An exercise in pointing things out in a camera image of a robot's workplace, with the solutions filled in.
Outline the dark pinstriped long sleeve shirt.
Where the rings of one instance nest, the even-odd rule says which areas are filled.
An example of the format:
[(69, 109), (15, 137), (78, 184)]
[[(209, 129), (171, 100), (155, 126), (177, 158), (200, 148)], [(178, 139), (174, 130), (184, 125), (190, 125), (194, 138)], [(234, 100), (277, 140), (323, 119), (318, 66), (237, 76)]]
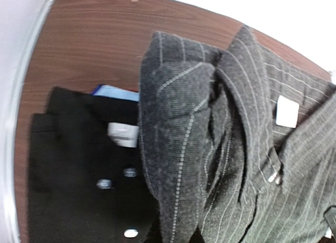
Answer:
[(335, 232), (335, 85), (243, 26), (224, 50), (157, 31), (140, 71), (146, 242), (318, 242)]

